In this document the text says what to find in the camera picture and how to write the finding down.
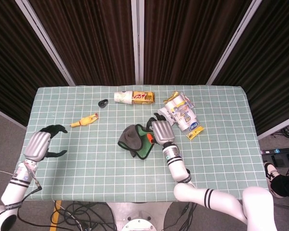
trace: gray floor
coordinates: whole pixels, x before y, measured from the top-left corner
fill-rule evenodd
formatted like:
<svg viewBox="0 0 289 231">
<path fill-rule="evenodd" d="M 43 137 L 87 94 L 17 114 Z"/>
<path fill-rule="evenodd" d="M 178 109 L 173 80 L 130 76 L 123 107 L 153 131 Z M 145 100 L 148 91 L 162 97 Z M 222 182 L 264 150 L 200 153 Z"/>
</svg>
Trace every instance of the gray floor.
<svg viewBox="0 0 289 231">
<path fill-rule="evenodd" d="M 22 149 L 23 140 L 25 137 L 25 130 L 11 123 L 5 118 L 0 116 L 0 170 L 13 172 L 17 163 L 19 154 Z M 274 149 L 289 147 L 289 139 L 282 136 L 276 138 L 269 136 L 260 140 L 262 149 Z M 279 169 L 281 173 L 287 171 L 286 169 Z M 0 173 L 0 197 L 9 181 L 10 176 Z M 289 198 L 276 199 L 276 203 L 289 206 Z M 173 224 L 179 217 L 185 203 L 172 203 L 164 221 L 165 227 Z M 37 224 L 50 224 L 50 215 L 53 211 L 53 202 L 41 201 L 26 201 L 20 210 L 21 217 L 28 221 Z M 104 212 L 105 219 L 109 219 L 109 214 Z M 167 231 L 177 231 L 187 216 L 185 214 L 178 224 Z M 289 210 L 275 206 L 275 221 L 279 231 L 289 231 Z M 13 231 L 48 231 L 49 228 L 35 228 L 30 225 L 17 221 Z M 197 206 L 194 212 L 194 219 L 191 226 L 191 231 L 236 231 L 246 230 L 246 225 L 228 215 Z"/>
</svg>

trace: black clip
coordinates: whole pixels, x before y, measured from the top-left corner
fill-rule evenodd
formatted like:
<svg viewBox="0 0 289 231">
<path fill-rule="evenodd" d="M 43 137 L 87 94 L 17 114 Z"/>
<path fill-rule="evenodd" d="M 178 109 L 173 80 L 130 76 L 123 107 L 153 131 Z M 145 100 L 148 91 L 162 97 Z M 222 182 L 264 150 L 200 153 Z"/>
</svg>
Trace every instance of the black clip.
<svg viewBox="0 0 289 231">
<path fill-rule="evenodd" d="M 107 104 L 108 104 L 108 100 L 101 100 L 100 102 L 98 102 L 98 106 L 99 106 L 100 108 L 106 107 Z"/>
</svg>

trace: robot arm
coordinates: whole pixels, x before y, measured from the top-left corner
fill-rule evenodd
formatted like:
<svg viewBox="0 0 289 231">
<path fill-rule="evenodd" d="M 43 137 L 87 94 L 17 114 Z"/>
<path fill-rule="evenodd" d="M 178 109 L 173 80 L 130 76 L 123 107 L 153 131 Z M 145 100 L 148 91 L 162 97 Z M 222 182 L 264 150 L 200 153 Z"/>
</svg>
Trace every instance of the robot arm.
<svg viewBox="0 0 289 231">
<path fill-rule="evenodd" d="M 276 230 L 273 199 L 267 190 L 260 187 L 245 189 L 242 206 L 233 195 L 228 193 L 213 189 L 197 189 L 191 182 L 190 172 L 185 168 L 178 146 L 173 143 L 174 133 L 169 122 L 162 115 L 154 115 L 158 120 L 151 118 L 147 127 L 152 126 L 154 142 L 163 146 L 163 154 L 172 178 L 178 183 L 174 188 L 174 195 L 178 201 L 197 203 L 206 208 L 229 214 L 247 224 L 248 231 Z M 258 211 L 263 212 L 261 219 Z"/>
<path fill-rule="evenodd" d="M 48 152 L 48 146 L 51 139 L 59 132 L 67 133 L 61 125 L 50 125 L 33 134 L 25 151 L 25 161 L 19 164 L 18 169 L 12 176 L 7 185 L 0 205 L 0 231 L 8 231 L 16 221 L 17 211 L 22 205 L 22 200 L 32 179 L 35 179 L 37 163 L 45 157 L 59 157 L 66 153 L 66 150 L 60 153 Z"/>
</svg>

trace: yellow rubber chicken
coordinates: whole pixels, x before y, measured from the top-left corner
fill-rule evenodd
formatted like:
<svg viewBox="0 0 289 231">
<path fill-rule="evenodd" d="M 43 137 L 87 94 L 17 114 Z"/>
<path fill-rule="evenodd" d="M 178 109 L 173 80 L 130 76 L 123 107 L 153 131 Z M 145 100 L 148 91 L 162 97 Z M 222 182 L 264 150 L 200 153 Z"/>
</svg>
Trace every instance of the yellow rubber chicken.
<svg viewBox="0 0 289 231">
<path fill-rule="evenodd" d="M 95 113 L 94 115 L 90 115 L 90 116 L 82 118 L 80 121 L 76 123 L 72 123 L 71 127 L 87 125 L 87 124 L 93 123 L 97 119 L 98 119 L 98 114 Z"/>
</svg>

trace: table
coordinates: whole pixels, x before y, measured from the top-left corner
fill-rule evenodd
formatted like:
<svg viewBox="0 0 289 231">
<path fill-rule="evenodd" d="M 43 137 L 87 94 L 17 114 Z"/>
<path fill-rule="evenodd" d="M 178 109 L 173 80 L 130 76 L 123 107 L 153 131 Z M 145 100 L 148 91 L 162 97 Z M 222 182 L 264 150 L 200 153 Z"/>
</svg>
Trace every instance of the table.
<svg viewBox="0 0 289 231">
<path fill-rule="evenodd" d="M 128 105 L 114 102 L 114 92 L 154 91 L 156 103 Z M 173 181 L 161 147 L 155 145 L 146 160 L 132 158 L 118 139 L 130 124 L 145 125 L 174 90 L 195 104 L 205 128 L 190 141 L 173 125 L 176 144 L 198 188 L 221 190 L 242 198 L 248 186 L 267 188 L 260 148 L 247 97 L 241 87 L 225 86 L 77 86 L 40 88 L 37 91 L 22 154 L 32 134 L 52 124 L 62 124 L 51 152 L 68 150 L 60 158 L 39 163 L 37 178 L 43 190 L 33 200 L 99 202 L 175 201 Z M 98 102 L 109 99 L 106 108 Z M 89 126 L 71 128 L 82 117 L 97 112 Z M 35 188 L 31 184 L 28 192 Z"/>
</svg>

